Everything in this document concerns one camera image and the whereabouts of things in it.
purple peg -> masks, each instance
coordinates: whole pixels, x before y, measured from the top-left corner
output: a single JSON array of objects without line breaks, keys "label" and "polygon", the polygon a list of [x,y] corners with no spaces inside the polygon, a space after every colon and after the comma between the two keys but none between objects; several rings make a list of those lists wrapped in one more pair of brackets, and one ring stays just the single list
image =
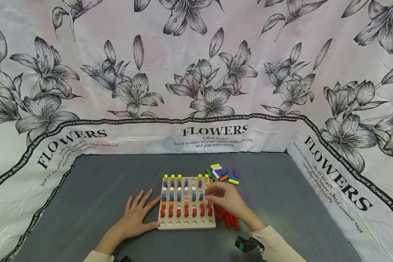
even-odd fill
[{"label": "purple peg", "polygon": [[220,173],[219,170],[215,170],[215,172],[218,174],[219,177],[222,177],[222,174]]}]

right hand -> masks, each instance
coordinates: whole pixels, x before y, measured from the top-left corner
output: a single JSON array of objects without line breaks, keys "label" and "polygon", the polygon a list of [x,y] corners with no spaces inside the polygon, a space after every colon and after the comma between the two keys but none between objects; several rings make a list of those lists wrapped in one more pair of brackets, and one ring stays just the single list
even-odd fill
[{"label": "right hand", "polygon": [[242,218],[249,210],[236,187],[229,183],[214,182],[205,188],[205,199],[218,204],[237,218]]},{"label": "right hand", "polygon": [[208,185],[205,188],[205,199],[220,205],[235,217],[240,218],[251,231],[266,228],[266,224],[246,205],[232,184],[216,181]]}]

fabric backdrop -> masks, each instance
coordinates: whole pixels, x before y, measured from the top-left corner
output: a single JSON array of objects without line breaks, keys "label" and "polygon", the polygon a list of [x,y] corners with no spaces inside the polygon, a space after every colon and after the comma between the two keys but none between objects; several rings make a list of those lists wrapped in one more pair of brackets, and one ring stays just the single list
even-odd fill
[{"label": "fabric backdrop", "polygon": [[0,261],[82,154],[285,150],[393,261],[393,0],[0,0]]}]

black device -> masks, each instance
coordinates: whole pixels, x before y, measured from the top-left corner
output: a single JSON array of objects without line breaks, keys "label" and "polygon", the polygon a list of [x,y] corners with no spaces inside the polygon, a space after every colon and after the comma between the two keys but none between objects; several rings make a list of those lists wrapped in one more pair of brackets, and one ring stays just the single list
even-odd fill
[{"label": "black device", "polygon": [[255,248],[258,248],[261,253],[265,250],[265,246],[254,237],[250,237],[249,240],[247,240],[238,236],[234,245],[244,253],[250,252]]},{"label": "black device", "polygon": [[131,258],[125,256],[120,262],[132,262]]}]

flower petal drawing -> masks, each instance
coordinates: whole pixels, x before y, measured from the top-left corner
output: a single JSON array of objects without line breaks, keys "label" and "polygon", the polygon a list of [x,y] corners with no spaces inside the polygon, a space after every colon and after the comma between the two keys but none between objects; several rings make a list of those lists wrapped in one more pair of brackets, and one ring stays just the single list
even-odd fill
[{"label": "flower petal drawing", "polygon": [[351,0],[344,13],[342,14],[342,18],[351,16],[361,10],[369,0]]}]

